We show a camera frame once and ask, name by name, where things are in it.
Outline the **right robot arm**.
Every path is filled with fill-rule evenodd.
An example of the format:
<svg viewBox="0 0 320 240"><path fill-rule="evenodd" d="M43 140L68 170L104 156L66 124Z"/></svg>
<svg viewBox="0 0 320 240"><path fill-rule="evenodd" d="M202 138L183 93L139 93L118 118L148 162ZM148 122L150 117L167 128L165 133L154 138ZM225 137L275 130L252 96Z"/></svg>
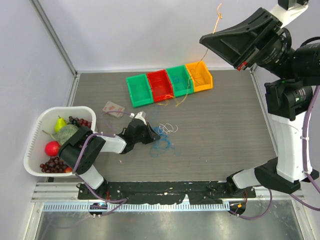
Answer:
<svg viewBox="0 0 320 240"><path fill-rule="evenodd" d="M306 0L280 0L270 11L259 8L241 23L199 40L237 70L257 65L278 78L264 85L267 112L276 132L277 157L230 175L225 186L230 197L236 198L253 186L292 194L301 182L319 177L309 158L309 120L320 90L319 38L310 38L293 49L287 29L308 6Z"/></svg>

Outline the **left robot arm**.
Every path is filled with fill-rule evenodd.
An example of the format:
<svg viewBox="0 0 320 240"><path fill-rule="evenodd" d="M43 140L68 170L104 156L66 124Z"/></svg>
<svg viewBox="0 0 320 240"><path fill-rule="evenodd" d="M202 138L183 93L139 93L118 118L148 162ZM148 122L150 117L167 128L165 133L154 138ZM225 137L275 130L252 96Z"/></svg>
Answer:
<svg viewBox="0 0 320 240"><path fill-rule="evenodd" d="M84 182L89 194L100 200L107 196L108 181L94 166L98 155L101 152L127 154L136 144L147 145L160 139L149 122L140 118L133 118L121 133L113 136L93 132L84 126L60 147L58 157Z"/></svg>

